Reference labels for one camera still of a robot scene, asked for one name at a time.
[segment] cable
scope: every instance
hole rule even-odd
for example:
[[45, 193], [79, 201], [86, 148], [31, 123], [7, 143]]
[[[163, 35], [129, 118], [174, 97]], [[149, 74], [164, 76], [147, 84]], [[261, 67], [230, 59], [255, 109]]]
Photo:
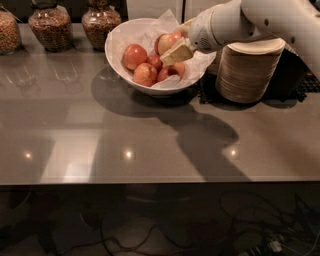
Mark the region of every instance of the cable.
[[319, 230], [319, 232], [318, 232], [318, 235], [317, 235], [317, 237], [316, 237], [316, 240], [315, 240], [315, 242], [314, 242], [314, 244], [313, 244], [313, 246], [312, 246], [311, 250], [310, 250], [309, 252], [307, 252], [306, 254], [302, 254], [302, 253], [300, 253], [300, 252], [298, 252], [298, 251], [296, 251], [296, 250], [294, 250], [294, 249], [290, 248], [289, 246], [286, 246], [286, 245], [283, 245], [283, 244], [280, 244], [280, 245], [281, 245], [282, 247], [284, 247], [284, 248], [286, 248], [286, 249], [288, 249], [288, 250], [290, 250], [290, 251], [292, 251], [292, 252], [294, 252], [294, 253], [298, 254], [298, 255], [301, 255], [301, 256], [308, 256], [310, 253], [312, 253], [312, 252], [316, 249], [317, 243], [318, 243], [318, 241], [319, 241], [319, 237], [320, 237], [320, 230]]
[[58, 255], [58, 256], [63, 256], [63, 255], [65, 255], [66, 253], [68, 253], [68, 252], [70, 252], [70, 251], [72, 251], [72, 250], [74, 250], [74, 249], [83, 248], [83, 247], [95, 246], [95, 245], [98, 245], [98, 244], [101, 244], [101, 243], [103, 243], [103, 241], [97, 241], [97, 242], [88, 243], [88, 244], [75, 245], [75, 246], [72, 246], [72, 247], [70, 247], [70, 248], [68, 248], [68, 249], [66, 249], [66, 250], [58, 253], [57, 255]]
[[122, 249], [122, 250], [124, 250], [124, 251], [134, 251], [134, 250], [140, 248], [142, 245], [144, 245], [144, 244], [148, 241], [148, 239], [149, 239], [149, 237], [150, 237], [150, 234], [151, 234], [152, 230], [154, 230], [155, 227], [156, 227], [156, 225], [152, 226], [152, 227], [149, 229], [147, 236], [145, 237], [145, 239], [143, 239], [142, 242], [140, 242], [139, 244], [137, 244], [137, 245], [135, 245], [135, 246], [132, 246], [132, 247], [123, 246], [123, 245], [120, 243], [120, 241], [119, 241], [117, 238], [115, 238], [115, 237], [109, 237], [109, 238], [108, 238], [108, 241], [111, 241], [111, 242], [115, 243], [120, 249]]
[[[252, 207], [252, 206], [243, 206], [239, 207], [238, 209], [234, 209], [232, 213], [230, 213], [228, 210], [224, 208], [224, 197], [231, 196], [232, 195], [248, 195], [253, 196], [256, 199], [260, 200], [265, 205], [261, 207], [261, 204], [259, 204], [259, 207]], [[219, 205], [220, 209], [230, 218], [232, 218], [231, 225], [229, 227], [229, 232], [234, 232], [237, 230], [236, 225], [237, 224], [248, 224], [248, 225], [255, 225], [258, 226], [261, 230], [260, 233], [262, 236], [272, 236], [272, 235], [281, 235], [282, 237], [286, 237], [287, 239], [292, 240], [299, 240], [302, 241], [304, 239], [305, 241], [310, 241], [310, 237], [306, 234], [306, 232], [303, 232], [301, 230], [297, 230], [297, 224], [299, 224], [299, 219], [297, 218], [297, 215], [293, 213], [284, 212], [281, 209], [279, 209], [276, 205], [274, 205], [271, 201], [264, 198], [261, 195], [258, 195], [253, 192], [249, 191], [226, 191], [221, 194], [219, 197]], [[241, 216], [242, 213], [246, 213], [246, 210], [252, 210], [254, 213], [256, 211], [261, 211], [263, 214], [268, 213], [269, 216], [272, 218], [275, 218], [278, 223], [270, 223], [270, 222], [264, 222], [262, 219], [259, 218], [259, 216], [255, 216], [255, 219], [248, 219], [243, 218]]]
[[104, 240], [104, 235], [103, 235], [103, 228], [102, 225], [100, 226], [100, 236], [101, 236], [101, 241], [104, 249], [106, 250], [108, 256], [114, 256], [113, 253], [109, 250], [106, 241]]
[[144, 255], [144, 256], [170, 256], [170, 255], [181, 254], [183, 252], [190, 252], [190, 251], [192, 251], [192, 250], [191, 249], [177, 250], [177, 251], [172, 251], [172, 252], [167, 252], [167, 253], [149, 253], [149, 252], [140, 251], [140, 250], [133, 250], [130, 252], [138, 254], [138, 255]]

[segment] black cable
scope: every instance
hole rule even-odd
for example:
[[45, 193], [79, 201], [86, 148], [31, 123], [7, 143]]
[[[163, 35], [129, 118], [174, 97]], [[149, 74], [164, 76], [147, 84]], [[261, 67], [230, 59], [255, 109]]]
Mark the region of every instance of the black cable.
[[[245, 207], [240, 207], [239, 209], [236, 209], [236, 211], [231, 214], [229, 213], [224, 207], [223, 207], [223, 196], [227, 194], [233, 194], [235, 193], [236, 195], [239, 194], [248, 194], [248, 195], [253, 195], [254, 197], [262, 200], [264, 203], [267, 204], [268, 207], [271, 207], [272, 210], [276, 211], [276, 213], [272, 213], [268, 211], [268, 214], [270, 216], [276, 218], [276, 220], [279, 222], [279, 224], [275, 223], [267, 223], [264, 222], [260, 219], [258, 220], [248, 220], [239, 217], [238, 215], [243, 212], [243, 210], [246, 210]], [[227, 234], [232, 234], [237, 230], [237, 224], [248, 224], [248, 225], [255, 225], [258, 226], [256, 228], [248, 228], [243, 231], [248, 232], [248, 231], [253, 231], [259, 233], [262, 237], [273, 239], [274, 236], [282, 236], [283, 239], [287, 241], [295, 241], [295, 242], [307, 242], [310, 243], [312, 240], [310, 235], [307, 234], [303, 229], [301, 229], [301, 223], [298, 218], [298, 216], [294, 213], [288, 213], [284, 212], [281, 209], [279, 209], [277, 206], [275, 206], [271, 201], [267, 200], [263, 196], [259, 194], [255, 194], [252, 192], [247, 192], [247, 191], [227, 191], [223, 193], [220, 198], [219, 198], [219, 204], [221, 210], [229, 217], [231, 217], [231, 225], [230, 228], [227, 232]]]
[[106, 244], [106, 240], [104, 240], [102, 223], [100, 226], [100, 237], [101, 237], [102, 245], [103, 245], [104, 249], [106, 250], [108, 256], [114, 256], [113, 253], [109, 250], [109, 248]]
[[176, 241], [172, 240], [168, 235], [164, 234], [162, 232], [162, 234], [164, 235], [164, 237], [170, 242], [172, 243], [174, 246], [178, 247], [178, 248], [181, 248], [181, 249], [190, 249], [192, 248], [192, 246], [188, 246], [188, 245], [180, 245], [178, 244]]
[[101, 244], [101, 243], [103, 243], [103, 241], [97, 241], [97, 242], [88, 243], [88, 244], [75, 245], [75, 246], [72, 246], [72, 247], [70, 247], [70, 248], [68, 248], [68, 249], [66, 249], [66, 250], [58, 253], [57, 255], [58, 255], [58, 256], [63, 256], [63, 255], [65, 255], [66, 253], [68, 253], [68, 252], [70, 252], [70, 251], [72, 251], [72, 250], [74, 250], [74, 249], [79, 249], [79, 248], [83, 248], [83, 247], [95, 246], [95, 245], [98, 245], [98, 244]]
[[137, 250], [138, 248], [140, 248], [142, 245], [144, 245], [144, 244], [148, 241], [148, 239], [149, 239], [152, 231], [153, 231], [156, 227], [157, 227], [156, 225], [153, 225], [153, 226], [149, 229], [147, 236], [142, 240], [142, 242], [140, 242], [139, 244], [137, 244], [137, 245], [135, 245], [135, 246], [131, 246], [131, 247], [123, 246], [123, 245], [120, 243], [120, 241], [119, 241], [117, 238], [115, 238], [115, 237], [109, 237], [108, 240], [111, 241], [111, 242], [113, 242], [113, 243], [115, 243], [115, 244], [116, 244], [120, 249], [122, 249], [122, 250], [125, 250], [125, 251], [134, 251], [134, 250]]

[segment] dark background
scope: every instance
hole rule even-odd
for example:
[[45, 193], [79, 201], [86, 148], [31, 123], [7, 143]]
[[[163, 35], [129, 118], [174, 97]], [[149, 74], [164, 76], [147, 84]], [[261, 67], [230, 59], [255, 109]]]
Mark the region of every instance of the dark background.
[[[31, 0], [3, 0], [1, 3], [23, 22], [26, 22], [32, 15]], [[80, 22], [82, 15], [88, 9], [85, 0], [58, 0], [57, 3], [67, 9], [73, 22]], [[126, 0], [112, 0], [111, 4], [122, 17], [128, 16]]]

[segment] bowl of apples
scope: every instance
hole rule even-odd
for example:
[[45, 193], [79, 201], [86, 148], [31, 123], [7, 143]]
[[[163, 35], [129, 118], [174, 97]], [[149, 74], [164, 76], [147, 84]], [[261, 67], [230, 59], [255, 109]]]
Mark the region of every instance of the bowl of apples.
[[105, 53], [115, 72], [135, 89], [150, 96], [170, 96], [194, 85], [216, 54], [195, 52], [184, 62], [166, 66], [160, 56], [185, 35], [171, 13], [158, 19], [124, 22], [107, 37]]

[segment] glass jar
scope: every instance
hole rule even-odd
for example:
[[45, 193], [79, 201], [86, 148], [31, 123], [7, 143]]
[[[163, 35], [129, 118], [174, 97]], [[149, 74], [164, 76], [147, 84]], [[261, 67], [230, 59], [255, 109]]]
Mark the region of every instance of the glass jar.
[[68, 12], [57, 7], [56, 0], [33, 0], [33, 14], [29, 26], [41, 43], [50, 52], [63, 52], [72, 47], [72, 22]]
[[0, 5], [0, 55], [20, 49], [21, 34], [15, 17]]
[[88, 11], [82, 16], [82, 25], [93, 49], [104, 51], [108, 33], [121, 23], [120, 14], [109, 0], [87, 0]]

